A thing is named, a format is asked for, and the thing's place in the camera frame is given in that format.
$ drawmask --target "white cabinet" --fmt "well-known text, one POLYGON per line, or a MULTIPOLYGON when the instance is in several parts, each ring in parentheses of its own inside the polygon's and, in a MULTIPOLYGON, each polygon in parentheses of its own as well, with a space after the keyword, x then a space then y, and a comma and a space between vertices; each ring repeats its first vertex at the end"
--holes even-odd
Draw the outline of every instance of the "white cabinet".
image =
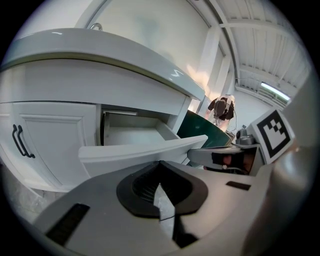
POLYGON ((0 145, 27 186, 70 190, 89 178, 78 159, 78 150, 96 145, 96 105, 17 102, 0 104, 0 110, 0 127, 4 131, 0 145), (25 156, 11 135, 13 124, 21 127, 19 136, 27 151, 25 156))
POLYGON ((78 159, 82 146, 96 145, 96 105, 64 102, 19 102, 14 118, 25 128, 24 139, 64 189, 89 178, 78 159))
MULTIPOLYGON (((15 121, 13 105, 13 103, 0 104, 0 157, 19 181, 33 188, 46 189, 52 186, 52 183, 40 172, 43 168, 48 172, 48 169, 39 156, 36 154, 35 158, 28 158, 22 155, 24 152, 18 140, 18 131, 14 131, 14 125, 17 128, 19 124, 15 121)), ((23 132, 19 134, 22 141, 23 135, 23 132)))

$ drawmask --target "ceiling light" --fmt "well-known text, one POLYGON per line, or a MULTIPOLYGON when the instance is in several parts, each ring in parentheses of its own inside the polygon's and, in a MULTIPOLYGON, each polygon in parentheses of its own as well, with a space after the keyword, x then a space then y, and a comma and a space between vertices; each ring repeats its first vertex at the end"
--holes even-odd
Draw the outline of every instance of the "ceiling light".
POLYGON ((285 99, 286 101, 290 100, 290 97, 288 95, 285 95, 283 92, 281 92, 278 89, 270 86, 269 84, 266 84, 265 82, 262 82, 261 86, 264 87, 264 88, 267 88, 271 92, 274 92, 276 95, 280 96, 281 98, 285 99))

